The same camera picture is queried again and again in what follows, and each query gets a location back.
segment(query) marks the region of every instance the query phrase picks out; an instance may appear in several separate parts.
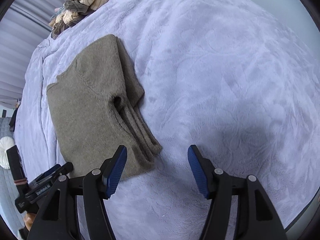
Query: light blue quilted fabric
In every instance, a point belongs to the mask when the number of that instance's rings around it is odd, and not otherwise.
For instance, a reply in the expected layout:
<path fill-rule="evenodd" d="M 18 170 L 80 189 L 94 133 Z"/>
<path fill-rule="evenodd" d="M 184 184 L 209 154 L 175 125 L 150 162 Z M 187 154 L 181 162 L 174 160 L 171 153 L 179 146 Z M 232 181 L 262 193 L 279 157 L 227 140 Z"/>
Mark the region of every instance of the light blue quilted fabric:
<path fill-rule="evenodd" d="M 5 136 L 13 137 L 13 133 L 9 131 L 10 119 L 0 118 L 0 139 Z M 24 227 L 24 214 L 20 214 L 14 205 L 17 196 L 18 191 L 13 183 L 11 171 L 0 167 L 0 214 L 15 236 L 18 230 Z"/>

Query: white curtain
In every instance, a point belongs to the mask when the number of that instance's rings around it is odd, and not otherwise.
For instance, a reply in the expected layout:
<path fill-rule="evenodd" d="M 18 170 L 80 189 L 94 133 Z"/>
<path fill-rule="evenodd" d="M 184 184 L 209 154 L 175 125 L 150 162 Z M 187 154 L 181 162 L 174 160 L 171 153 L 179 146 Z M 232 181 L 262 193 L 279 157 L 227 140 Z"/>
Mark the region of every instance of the white curtain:
<path fill-rule="evenodd" d="M 50 34 L 54 9 L 65 0 L 15 0 L 0 22 L 0 105 L 14 108 L 36 46 Z"/>

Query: dark hole in sweater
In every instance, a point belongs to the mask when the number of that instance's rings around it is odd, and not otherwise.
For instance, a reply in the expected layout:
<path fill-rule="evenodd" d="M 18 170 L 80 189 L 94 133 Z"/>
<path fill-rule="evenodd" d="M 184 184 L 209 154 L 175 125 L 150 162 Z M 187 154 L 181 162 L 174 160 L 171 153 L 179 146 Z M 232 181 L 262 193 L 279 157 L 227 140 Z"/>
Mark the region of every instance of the dark hole in sweater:
<path fill-rule="evenodd" d="M 120 98 L 120 97 L 115 97 L 115 98 L 113 99 L 113 104 L 115 105 L 115 108 L 116 108 L 117 110 L 119 110 L 119 106 L 120 106 L 120 104 L 121 104 L 121 98 Z"/>

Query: human hand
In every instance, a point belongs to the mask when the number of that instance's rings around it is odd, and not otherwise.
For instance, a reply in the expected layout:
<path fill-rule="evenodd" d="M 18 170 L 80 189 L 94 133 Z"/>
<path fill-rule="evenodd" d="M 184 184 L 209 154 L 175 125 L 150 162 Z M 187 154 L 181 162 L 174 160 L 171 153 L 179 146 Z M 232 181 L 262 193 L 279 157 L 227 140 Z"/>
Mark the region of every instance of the human hand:
<path fill-rule="evenodd" d="M 33 214 L 33 213 L 27 213 L 24 216 L 23 221 L 28 231 L 30 231 L 33 221 L 35 221 L 35 218 L 36 218 L 36 214 Z"/>

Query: blue rubber pad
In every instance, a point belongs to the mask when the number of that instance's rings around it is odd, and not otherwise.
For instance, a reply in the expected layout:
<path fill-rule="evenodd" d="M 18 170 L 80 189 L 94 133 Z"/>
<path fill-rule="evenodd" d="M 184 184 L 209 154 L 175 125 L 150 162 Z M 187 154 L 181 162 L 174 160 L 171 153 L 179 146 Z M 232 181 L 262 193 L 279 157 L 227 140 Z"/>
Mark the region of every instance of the blue rubber pad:
<path fill-rule="evenodd" d="M 123 147 L 109 176 L 104 182 L 104 184 L 107 186 L 106 195 L 108 198 L 110 198 L 111 195 L 116 192 L 125 163 L 127 162 L 127 156 L 127 148 Z"/>
<path fill-rule="evenodd" d="M 208 179 L 200 165 L 200 162 L 196 156 L 196 153 L 193 151 L 190 146 L 188 149 L 188 161 L 193 173 L 193 177 L 196 180 L 199 192 L 208 199 L 209 189 L 208 189 Z"/>

